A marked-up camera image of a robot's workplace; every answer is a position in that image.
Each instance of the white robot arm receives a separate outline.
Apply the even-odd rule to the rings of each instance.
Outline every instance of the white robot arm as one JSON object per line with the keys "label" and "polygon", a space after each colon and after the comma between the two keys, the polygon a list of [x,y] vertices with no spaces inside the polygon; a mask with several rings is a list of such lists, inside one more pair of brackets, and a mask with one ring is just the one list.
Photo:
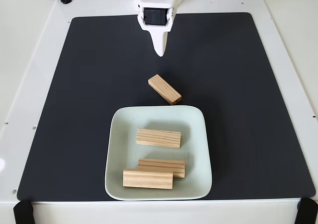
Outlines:
{"label": "white robot arm", "polygon": [[134,0],[138,22],[150,33],[156,53],[162,57],[178,5],[182,0]]}

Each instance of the white table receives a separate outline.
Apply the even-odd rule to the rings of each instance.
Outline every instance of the white table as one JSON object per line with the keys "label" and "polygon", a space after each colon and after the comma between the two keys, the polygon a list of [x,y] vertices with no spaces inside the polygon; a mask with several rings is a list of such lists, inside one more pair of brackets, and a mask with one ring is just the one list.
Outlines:
{"label": "white table", "polygon": [[[184,0],[179,13],[250,12],[265,51],[278,80],[286,106],[309,166],[315,186],[318,184],[318,123],[303,91],[293,64],[274,26],[278,26],[294,66],[300,74],[306,93],[317,109],[318,88],[313,79],[318,57],[308,60],[302,46],[315,49],[318,41],[317,2],[311,0]],[[299,5],[306,5],[306,12]],[[132,0],[73,0],[68,5],[58,0],[0,0],[0,158],[5,168],[0,171],[0,217],[14,223],[12,207],[17,202],[13,189],[18,187],[24,164],[62,50],[69,21],[76,16],[136,14]],[[295,35],[302,28],[303,35]],[[59,36],[48,31],[59,31]],[[280,223],[295,221],[299,199],[253,201],[196,202],[95,202],[34,204],[36,223]]]}

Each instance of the black mat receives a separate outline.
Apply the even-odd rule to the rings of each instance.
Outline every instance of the black mat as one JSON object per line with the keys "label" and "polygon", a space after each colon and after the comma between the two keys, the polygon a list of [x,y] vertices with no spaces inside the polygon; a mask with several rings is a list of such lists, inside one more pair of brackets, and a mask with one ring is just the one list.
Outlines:
{"label": "black mat", "polygon": [[104,188],[111,119],[121,107],[168,105],[148,85],[155,74],[204,114],[213,183],[203,199],[315,194],[252,17],[214,13],[178,14],[162,58],[135,15],[73,19],[18,199],[113,200]]}

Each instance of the light gray plate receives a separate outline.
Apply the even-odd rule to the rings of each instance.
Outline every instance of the light gray plate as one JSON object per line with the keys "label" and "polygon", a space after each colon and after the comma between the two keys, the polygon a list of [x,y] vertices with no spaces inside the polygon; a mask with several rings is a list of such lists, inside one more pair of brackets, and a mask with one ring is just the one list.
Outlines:
{"label": "light gray plate", "polygon": [[[179,149],[136,144],[138,128],[181,132]],[[185,178],[174,178],[173,189],[123,187],[123,170],[137,168],[140,158],[184,160]],[[202,112],[192,106],[126,107],[112,120],[105,189],[118,200],[182,200],[206,196],[212,172]]]}

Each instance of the wooden block on plate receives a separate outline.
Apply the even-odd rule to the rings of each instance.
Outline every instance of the wooden block on plate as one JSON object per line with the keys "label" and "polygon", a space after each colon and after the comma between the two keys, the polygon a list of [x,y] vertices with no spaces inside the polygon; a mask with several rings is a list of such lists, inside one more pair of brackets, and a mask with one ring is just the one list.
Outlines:
{"label": "wooden block on plate", "polygon": [[158,74],[148,80],[148,84],[156,90],[170,105],[181,101],[181,95]]}
{"label": "wooden block on plate", "polygon": [[172,172],[124,169],[124,187],[172,189]]}
{"label": "wooden block on plate", "polygon": [[184,161],[140,158],[138,168],[159,172],[173,172],[174,178],[184,178],[185,176]]}
{"label": "wooden block on plate", "polygon": [[136,143],[139,145],[180,148],[181,132],[138,129]]}

